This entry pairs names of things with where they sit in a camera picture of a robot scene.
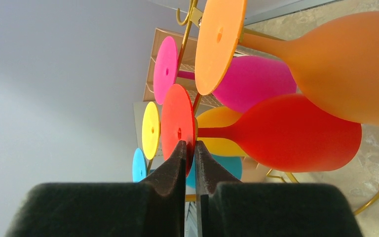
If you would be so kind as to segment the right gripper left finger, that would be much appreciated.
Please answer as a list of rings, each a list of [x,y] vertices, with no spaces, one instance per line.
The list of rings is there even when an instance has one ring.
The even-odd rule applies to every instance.
[[[137,183],[42,183],[26,196],[8,237],[182,237],[187,146]]]

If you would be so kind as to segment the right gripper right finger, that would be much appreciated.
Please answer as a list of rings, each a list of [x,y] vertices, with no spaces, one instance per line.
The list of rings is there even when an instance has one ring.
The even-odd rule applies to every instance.
[[[345,196],[316,183],[243,183],[215,161],[203,142],[194,150],[201,237],[360,237]]]

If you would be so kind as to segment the red wine glass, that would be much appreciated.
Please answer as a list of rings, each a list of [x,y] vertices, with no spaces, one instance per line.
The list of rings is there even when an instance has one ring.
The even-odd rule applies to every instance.
[[[179,141],[186,142],[191,158],[198,137],[224,138],[262,165],[293,173],[342,168],[355,157],[362,139],[361,124],[321,110],[302,94],[259,102],[226,127],[197,128],[191,99],[178,84],[166,94],[160,130],[167,157]]]

